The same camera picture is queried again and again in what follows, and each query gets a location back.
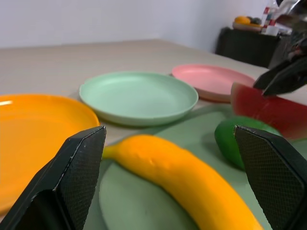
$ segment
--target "red watermelon flesh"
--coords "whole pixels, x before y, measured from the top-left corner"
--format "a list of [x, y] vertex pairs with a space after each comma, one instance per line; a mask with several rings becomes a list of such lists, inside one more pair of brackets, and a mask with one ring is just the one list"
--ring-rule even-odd
[[262, 91], [234, 83], [231, 105], [236, 115], [262, 121], [277, 129], [285, 138], [307, 138], [307, 106], [280, 97], [262, 96]]

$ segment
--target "green plate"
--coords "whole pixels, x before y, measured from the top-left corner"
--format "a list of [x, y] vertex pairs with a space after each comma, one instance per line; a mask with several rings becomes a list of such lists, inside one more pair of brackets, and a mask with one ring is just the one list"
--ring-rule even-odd
[[80, 97], [106, 120], [127, 126], [155, 126], [186, 115], [198, 94], [167, 75], [119, 72], [101, 75], [80, 87]]
[[[215, 168], [242, 196], [265, 230], [271, 230], [246, 174], [229, 164], [214, 140], [218, 123], [231, 117], [230, 105], [216, 104], [191, 112], [172, 126], [154, 127], [154, 134], [187, 148]], [[307, 156], [307, 140], [293, 146]], [[163, 189], [126, 171], [113, 161], [102, 161], [84, 230], [198, 230], [189, 215]]]

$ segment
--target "bowl of fruit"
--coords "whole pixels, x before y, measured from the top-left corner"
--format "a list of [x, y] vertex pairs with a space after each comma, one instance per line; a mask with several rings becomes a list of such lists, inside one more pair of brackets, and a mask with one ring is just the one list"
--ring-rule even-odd
[[247, 30], [253, 32], [261, 32], [262, 21], [260, 18], [239, 16], [235, 18], [232, 27], [237, 30]]

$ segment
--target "banana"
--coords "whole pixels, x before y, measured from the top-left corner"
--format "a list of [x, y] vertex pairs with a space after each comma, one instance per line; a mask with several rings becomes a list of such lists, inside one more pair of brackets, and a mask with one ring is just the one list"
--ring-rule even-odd
[[217, 171], [165, 139], [136, 135], [107, 146], [104, 159], [164, 188], [201, 230], [262, 230], [248, 206]]

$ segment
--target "table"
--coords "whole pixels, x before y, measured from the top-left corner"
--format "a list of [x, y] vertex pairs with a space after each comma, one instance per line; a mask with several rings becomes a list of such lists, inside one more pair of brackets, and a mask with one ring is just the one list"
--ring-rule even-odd
[[[0, 94], [47, 93], [78, 99], [79, 86], [96, 75], [126, 70], [168, 74], [174, 66], [189, 63], [218, 65], [254, 79], [267, 70], [162, 40], [10, 48], [0, 50]], [[307, 104], [307, 89], [283, 97]], [[199, 101], [195, 109], [209, 104]], [[101, 122], [107, 129], [106, 143], [139, 130]]]

